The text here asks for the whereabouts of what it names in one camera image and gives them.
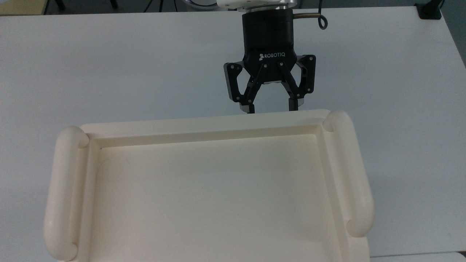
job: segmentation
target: tray handle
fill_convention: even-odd
[[[71,194],[78,149],[88,144],[89,137],[76,126],[69,126],[63,130],[55,144],[52,178],[45,211],[44,240],[48,252],[57,260],[70,261],[78,252],[77,246],[70,238]]]
[[[323,122],[323,127],[327,131],[335,132],[337,143],[342,150],[352,214],[352,218],[346,224],[346,230],[353,237],[366,236],[374,222],[374,200],[353,122],[344,111],[333,111]]]

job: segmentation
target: robotiq logo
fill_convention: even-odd
[[[264,58],[282,57],[282,56],[285,56],[285,52],[271,53],[271,54],[259,54],[259,61],[261,61]]]

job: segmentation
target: white table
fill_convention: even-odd
[[[465,250],[466,69],[445,21],[414,7],[325,12],[325,31],[295,21],[296,53],[317,56],[300,109],[353,118],[376,204],[371,256]],[[223,73],[243,56],[240,16],[0,17],[0,260],[53,260],[42,222],[64,127],[242,113]],[[256,101],[288,109],[278,84]]]

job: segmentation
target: tray bottom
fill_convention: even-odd
[[[341,261],[313,134],[103,148],[92,262]]]

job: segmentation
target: white tray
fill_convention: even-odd
[[[373,199],[327,110],[87,124],[58,137],[44,222],[80,262],[368,262]]]

